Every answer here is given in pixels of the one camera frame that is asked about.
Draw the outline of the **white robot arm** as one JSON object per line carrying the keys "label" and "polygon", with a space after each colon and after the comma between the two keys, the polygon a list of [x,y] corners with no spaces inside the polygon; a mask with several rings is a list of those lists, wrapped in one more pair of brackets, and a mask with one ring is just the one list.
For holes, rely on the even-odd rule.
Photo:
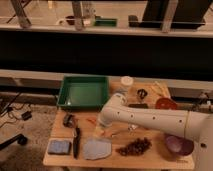
{"label": "white robot arm", "polygon": [[124,122],[196,141],[194,171],[213,171],[213,114],[186,110],[143,109],[125,105],[126,97],[115,93],[102,107],[98,123],[109,127]]}

